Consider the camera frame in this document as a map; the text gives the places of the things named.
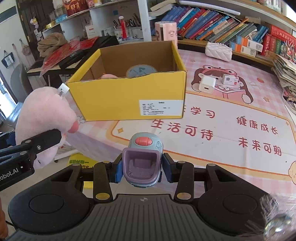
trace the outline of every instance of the purple toy seat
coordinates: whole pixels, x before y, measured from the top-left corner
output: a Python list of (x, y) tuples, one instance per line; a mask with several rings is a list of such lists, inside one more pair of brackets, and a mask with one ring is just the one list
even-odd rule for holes
[(151, 183), (160, 171), (160, 152), (138, 148), (124, 148), (123, 174), (133, 183)]

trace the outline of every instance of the pink checkered tablecloth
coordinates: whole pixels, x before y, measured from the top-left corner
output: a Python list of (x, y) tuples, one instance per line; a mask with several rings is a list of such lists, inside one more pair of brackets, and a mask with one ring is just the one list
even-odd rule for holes
[[(187, 50), (179, 50), (179, 53), (188, 71), (186, 91), (195, 91), (194, 89), (196, 89), (196, 86), (194, 86), (194, 83), (192, 84), (192, 82), (196, 82), (198, 76), (201, 76), (201, 74), (220, 78), (221, 72), (229, 72), (229, 74), (237, 75), (240, 79), (244, 80), (246, 86), (241, 87), (241, 91), (246, 94), (246, 98), (238, 99), (237, 97), (228, 94), (228, 99), (234, 98), (233, 100), (235, 101), (245, 102), (249, 105), (284, 116), (291, 120), (291, 126), (293, 125), (292, 128), (294, 131), (296, 130), (282, 100), (283, 90), (280, 87), (276, 76), (234, 60), (224, 62), (222, 60), (207, 57), (204, 53)], [(221, 95), (220, 90), (227, 92), (227, 89), (223, 89), (219, 86), (216, 87), (217, 91), (215, 93), (217, 95)], [(66, 98), (80, 121), (78, 132), (75, 134), (69, 134), (67, 136), (67, 141), (82, 154), (90, 158), (99, 161), (113, 161), (121, 153), (122, 149), (126, 147), (126, 145), (121, 144), (116, 138), (108, 138), (108, 136), (110, 136), (110, 128), (115, 126), (116, 121), (85, 122), (70, 93), (67, 93)], [(242, 173), (237, 175), (266, 192), (296, 196), (296, 185), (290, 178), (286, 180), (277, 180)], [(155, 187), (173, 194), (176, 184), (169, 184), (166, 179), (163, 178), (162, 182), (157, 183)], [(195, 196), (200, 196), (203, 192), (203, 184), (196, 183)]]

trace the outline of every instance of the orange border line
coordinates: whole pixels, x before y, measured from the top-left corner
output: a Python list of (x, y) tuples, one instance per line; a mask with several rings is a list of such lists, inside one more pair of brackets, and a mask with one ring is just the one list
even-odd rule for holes
[[(256, 106), (250, 106), (250, 105), (247, 105), (247, 104), (242, 104), (240, 102), (236, 102), (236, 101), (230, 101), (228, 99), (224, 99), (224, 98), (219, 98), (219, 97), (213, 97), (213, 96), (208, 96), (207, 94), (199, 94), (199, 93), (191, 93), (191, 92), (188, 92), (186, 91), (187, 94), (193, 94), (193, 95), (198, 95), (198, 96), (202, 96), (202, 97), (207, 97), (207, 98), (211, 98), (211, 99), (216, 99), (216, 100), (222, 100), (222, 101), (225, 101), (225, 102), (229, 102), (229, 103), (232, 103), (232, 104), (237, 104), (237, 105), (241, 105), (241, 106), (244, 106), (244, 107), (248, 107), (250, 109), (254, 109), (254, 110), (258, 110), (258, 111), (262, 111), (266, 114), (269, 114), (269, 115), (273, 115), (273, 116), (276, 116), (278, 118), (281, 118), (281, 119), (284, 119), (286, 121), (288, 121), (290, 123), (290, 127), (291, 127), (291, 130), (292, 130), (292, 133), (293, 133), (293, 136), (294, 136), (294, 140), (295, 140), (295, 144), (296, 144), (296, 137), (295, 137), (295, 133), (292, 129), (292, 125), (291, 125), (291, 122), (289, 119), (285, 118), (284, 116), (281, 116), (281, 115), (278, 115), (276, 113), (272, 113), (268, 110), (264, 110), (264, 109), (261, 109), (261, 108), (258, 108)], [(129, 142), (130, 140), (128, 139), (125, 139), (123, 137), (119, 137), (119, 136), (115, 136), (112, 134), (114, 128), (116, 127), (116, 125), (119, 123), (119, 120), (116, 120), (114, 121), (113, 123), (113, 126), (111, 125), (108, 130), (107, 130), (107, 133), (108, 131), (110, 131), (110, 135), (114, 138), (118, 138), (118, 139), (122, 139), (124, 141), (127, 141)], [(181, 154), (181, 153), (178, 153), (178, 152), (173, 152), (173, 151), (169, 151), (169, 150), (165, 150), (164, 151), (166, 152), (169, 152), (169, 153), (173, 153), (173, 154), (176, 154), (176, 155), (180, 155), (180, 156), (185, 156), (185, 157), (189, 157), (189, 158), (192, 158), (192, 159), (196, 159), (196, 160), (201, 160), (201, 161), (206, 161), (206, 162), (210, 162), (210, 163), (215, 163), (215, 164), (221, 164), (221, 165), (224, 165), (224, 166), (228, 166), (228, 167), (234, 167), (234, 168), (238, 168), (238, 169), (245, 169), (245, 170), (249, 170), (249, 171), (255, 171), (255, 172), (260, 172), (260, 173), (267, 173), (267, 174), (273, 174), (273, 175), (278, 175), (278, 176), (287, 176), (289, 177), (289, 175), (287, 174), (281, 174), (281, 173), (275, 173), (275, 172), (267, 172), (267, 171), (261, 171), (261, 170), (256, 170), (256, 169), (251, 169), (251, 168), (248, 168), (248, 167), (239, 167), (239, 166), (235, 166), (235, 165), (231, 165), (231, 164), (225, 164), (225, 163), (221, 163), (221, 162), (217, 162), (217, 161), (211, 161), (211, 160), (207, 160), (207, 159), (202, 159), (202, 158), (198, 158), (198, 157), (194, 157), (194, 156), (189, 156), (189, 155), (186, 155), (186, 154)]]

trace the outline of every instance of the white charger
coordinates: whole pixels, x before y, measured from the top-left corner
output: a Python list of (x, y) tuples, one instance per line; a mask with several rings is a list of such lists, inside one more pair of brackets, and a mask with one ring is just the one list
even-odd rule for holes
[(213, 94), (215, 84), (215, 78), (204, 75), (202, 80), (200, 81), (199, 90), (209, 94)]

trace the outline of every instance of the red button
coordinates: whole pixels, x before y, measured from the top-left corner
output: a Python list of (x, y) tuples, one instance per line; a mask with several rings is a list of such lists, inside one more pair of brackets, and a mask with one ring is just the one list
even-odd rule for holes
[(135, 140), (135, 143), (139, 146), (150, 146), (152, 144), (152, 140), (149, 137), (138, 137)]

